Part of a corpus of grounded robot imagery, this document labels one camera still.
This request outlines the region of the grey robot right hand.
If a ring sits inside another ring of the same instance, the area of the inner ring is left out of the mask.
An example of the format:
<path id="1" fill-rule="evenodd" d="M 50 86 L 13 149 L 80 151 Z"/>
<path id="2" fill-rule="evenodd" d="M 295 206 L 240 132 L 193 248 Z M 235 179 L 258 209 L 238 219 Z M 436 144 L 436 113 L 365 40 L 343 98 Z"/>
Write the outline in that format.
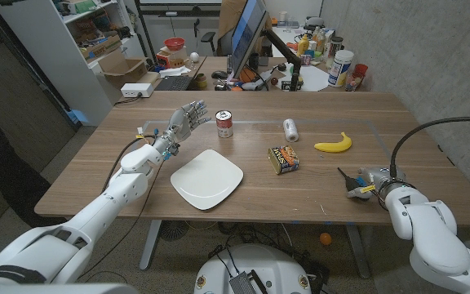
<path id="1" fill-rule="evenodd" d="M 357 178 L 346 178 L 347 197 L 361 201 L 377 196 L 380 186 L 391 180 L 387 167 L 359 167 L 357 174 Z"/>

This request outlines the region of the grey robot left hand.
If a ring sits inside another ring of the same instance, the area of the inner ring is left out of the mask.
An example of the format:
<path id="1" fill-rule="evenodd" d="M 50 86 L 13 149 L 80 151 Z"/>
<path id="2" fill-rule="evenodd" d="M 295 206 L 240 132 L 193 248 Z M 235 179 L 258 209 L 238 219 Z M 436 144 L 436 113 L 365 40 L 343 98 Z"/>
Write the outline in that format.
<path id="1" fill-rule="evenodd" d="M 194 101 L 178 108 L 171 116 L 167 129 L 153 143 L 153 147 L 161 154 L 177 155 L 180 142 L 190 137 L 193 130 L 211 120 L 207 113 L 204 100 Z"/>

